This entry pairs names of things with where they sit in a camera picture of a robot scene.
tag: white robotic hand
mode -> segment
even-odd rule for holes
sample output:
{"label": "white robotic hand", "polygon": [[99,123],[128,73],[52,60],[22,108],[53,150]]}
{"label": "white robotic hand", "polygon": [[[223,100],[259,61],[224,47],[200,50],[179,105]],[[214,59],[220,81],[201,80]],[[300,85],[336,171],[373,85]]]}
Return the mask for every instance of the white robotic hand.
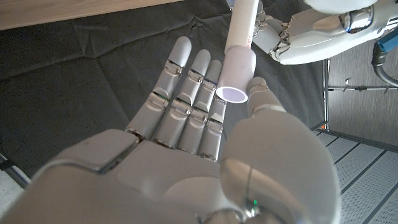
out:
{"label": "white robotic hand", "polygon": [[281,64],[293,65],[330,58],[376,39],[385,30],[398,25],[397,1],[305,2],[315,9],[293,15],[286,24],[265,15],[264,11],[257,15],[253,42]]}
{"label": "white robotic hand", "polygon": [[107,130],[62,151],[0,222],[336,223],[330,156],[264,79],[249,82],[250,118],[215,162],[226,106],[214,96],[221,63],[199,51],[170,103],[190,50],[179,38],[125,132]]}

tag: black cloth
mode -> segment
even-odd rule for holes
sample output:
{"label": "black cloth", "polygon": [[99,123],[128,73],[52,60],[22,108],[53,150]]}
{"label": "black cloth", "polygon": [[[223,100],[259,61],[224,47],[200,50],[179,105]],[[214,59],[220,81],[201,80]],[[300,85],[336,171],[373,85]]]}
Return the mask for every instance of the black cloth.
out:
{"label": "black cloth", "polygon": [[[288,22],[299,1],[264,0]],[[105,129],[124,129],[153,89],[182,35],[196,53],[223,61],[231,19],[224,0],[186,0],[0,31],[1,154],[29,177],[62,149]],[[308,127],[323,121],[322,64],[281,65],[252,47],[264,77],[289,113]],[[247,117],[227,105],[226,137]]]}

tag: cable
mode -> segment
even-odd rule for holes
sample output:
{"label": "cable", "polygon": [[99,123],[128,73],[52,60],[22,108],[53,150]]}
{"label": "cable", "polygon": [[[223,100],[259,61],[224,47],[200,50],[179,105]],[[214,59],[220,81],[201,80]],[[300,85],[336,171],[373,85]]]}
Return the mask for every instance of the cable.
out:
{"label": "cable", "polygon": [[374,44],[373,47],[373,58],[372,58],[372,65],[373,65],[373,69],[374,72],[376,73],[376,75],[384,82],[398,87],[398,80],[390,77],[386,71],[384,71],[382,65],[384,62],[386,62],[386,57],[387,57],[387,53],[383,51],[378,43]]}

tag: metal grating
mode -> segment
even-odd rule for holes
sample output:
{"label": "metal grating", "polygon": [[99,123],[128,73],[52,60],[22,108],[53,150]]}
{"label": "metal grating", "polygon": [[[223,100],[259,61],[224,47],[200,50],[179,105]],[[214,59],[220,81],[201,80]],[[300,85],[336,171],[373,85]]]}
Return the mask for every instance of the metal grating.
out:
{"label": "metal grating", "polygon": [[326,134],[326,133],[321,133],[320,135],[318,135],[318,139],[321,140],[321,142],[324,143],[324,145],[328,145],[329,143],[331,143],[333,140],[335,140],[337,137],[334,137],[330,134]]}
{"label": "metal grating", "polygon": [[386,152],[341,196],[340,223],[362,223],[398,183],[398,154]]}
{"label": "metal grating", "polygon": [[375,158],[383,152],[382,149],[360,144],[336,164],[340,189],[344,189],[361,173]]}
{"label": "metal grating", "polygon": [[331,143],[328,146],[328,150],[330,152],[331,158],[333,159],[333,162],[336,162],[338,159],[343,157],[349,150],[351,150],[357,143],[339,138],[333,143]]}
{"label": "metal grating", "polygon": [[371,224],[398,223],[398,190],[385,202],[376,213]]}

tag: white cylindrical tube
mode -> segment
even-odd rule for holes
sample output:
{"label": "white cylindrical tube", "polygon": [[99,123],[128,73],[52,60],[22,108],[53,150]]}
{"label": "white cylindrical tube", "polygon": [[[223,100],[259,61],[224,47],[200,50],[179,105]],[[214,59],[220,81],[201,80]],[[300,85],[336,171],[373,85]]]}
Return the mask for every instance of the white cylindrical tube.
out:
{"label": "white cylindrical tube", "polygon": [[229,49],[224,58],[216,94],[227,102],[246,102],[246,88],[254,76],[255,69],[256,54],[251,49],[242,46]]}
{"label": "white cylindrical tube", "polygon": [[225,54],[234,46],[251,48],[259,0],[236,0],[232,11]]}

